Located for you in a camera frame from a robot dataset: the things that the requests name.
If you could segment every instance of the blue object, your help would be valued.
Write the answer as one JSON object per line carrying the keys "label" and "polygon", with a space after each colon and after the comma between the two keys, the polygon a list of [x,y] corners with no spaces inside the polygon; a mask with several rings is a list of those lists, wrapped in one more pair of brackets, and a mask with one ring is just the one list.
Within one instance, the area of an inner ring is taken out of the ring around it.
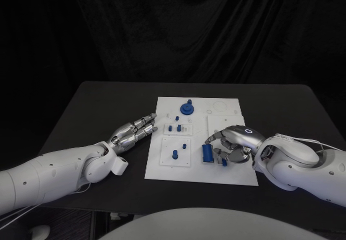
{"label": "blue object", "polygon": [[179,151],[177,150],[173,151],[173,156],[172,157],[173,157],[173,159],[179,159]]}
{"label": "blue object", "polygon": [[226,167],[228,166],[228,161],[226,159],[222,158],[222,166]]}
{"label": "blue object", "polygon": [[187,103],[185,103],[180,107],[180,112],[183,115],[190,115],[195,111],[195,108],[193,108],[193,101],[189,99],[187,100]]}
{"label": "blue object", "polygon": [[202,150],[203,150],[203,162],[213,163],[215,159],[213,159],[212,145],[203,144]]}

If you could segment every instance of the white panel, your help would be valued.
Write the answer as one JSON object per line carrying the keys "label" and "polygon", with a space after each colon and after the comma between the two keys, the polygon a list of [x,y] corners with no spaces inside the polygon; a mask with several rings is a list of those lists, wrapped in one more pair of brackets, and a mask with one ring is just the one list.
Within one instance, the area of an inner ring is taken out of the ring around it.
{"label": "white panel", "polygon": [[[192,115],[183,115],[180,113],[180,106],[189,99],[192,100],[195,112]],[[226,116],[226,127],[236,124],[245,124],[238,99],[159,97],[156,114],[157,117],[154,119],[154,126],[159,129],[151,135],[144,178],[154,180],[258,186],[257,174],[251,168],[251,161],[245,164],[236,164],[236,166],[234,166],[235,164],[231,164],[226,167],[222,167],[216,163],[202,163],[202,145],[209,137],[208,116],[223,115],[222,118]],[[192,136],[169,136],[170,138],[190,139],[190,167],[167,167],[160,165],[163,138],[167,137],[164,135],[164,125],[177,124],[176,116],[179,116],[179,123],[182,125],[193,125]]]}
{"label": "white panel", "polygon": [[192,136],[193,135],[193,125],[192,124],[174,124],[169,123],[164,124],[164,135],[173,135],[173,136]]}
{"label": "white panel", "polygon": [[[173,151],[177,151],[177,159],[173,159]],[[164,137],[161,139],[160,165],[190,167],[192,165],[192,140],[187,138]]]}

